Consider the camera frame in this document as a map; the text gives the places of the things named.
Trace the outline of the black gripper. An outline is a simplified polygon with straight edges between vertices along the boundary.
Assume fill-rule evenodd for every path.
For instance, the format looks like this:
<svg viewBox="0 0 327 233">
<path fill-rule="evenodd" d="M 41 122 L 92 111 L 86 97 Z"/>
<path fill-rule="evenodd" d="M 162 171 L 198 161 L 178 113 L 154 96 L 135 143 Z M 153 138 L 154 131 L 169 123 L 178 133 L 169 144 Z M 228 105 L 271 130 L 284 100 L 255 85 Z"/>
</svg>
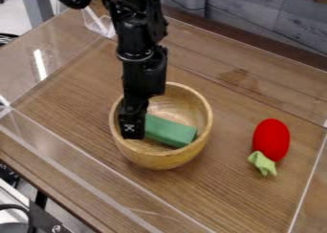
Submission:
<svg viewBox="0 0 327 233">
<path fill-rule="evenodd" d="M 146 133 L 149 99 L 165 94 L 167 49 L 154 46 L 139 53 L 118 48 L 122 61 L 123 97 L 118 112 L 123 139 L 142 139 Z"/>
</svg>

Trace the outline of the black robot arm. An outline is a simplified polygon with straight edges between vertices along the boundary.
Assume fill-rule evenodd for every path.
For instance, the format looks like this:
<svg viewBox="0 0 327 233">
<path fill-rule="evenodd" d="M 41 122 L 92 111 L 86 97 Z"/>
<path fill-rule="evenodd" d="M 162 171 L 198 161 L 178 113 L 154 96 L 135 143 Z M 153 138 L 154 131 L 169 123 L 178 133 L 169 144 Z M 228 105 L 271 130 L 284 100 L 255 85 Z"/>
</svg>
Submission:
<svg viewBox="0 0 327 233">
<path fill-rule="evenodd" d="M 68 8 L 83 10 L 92 0 L 59 0 Z M 150 99 L 165 94 L 167 48 L 159 42 L 167 35 L 161 0 L 100 0 L 118 36 L 116 57 L 122 62 L 122 137 L 146 135 Z"/>
</svg>

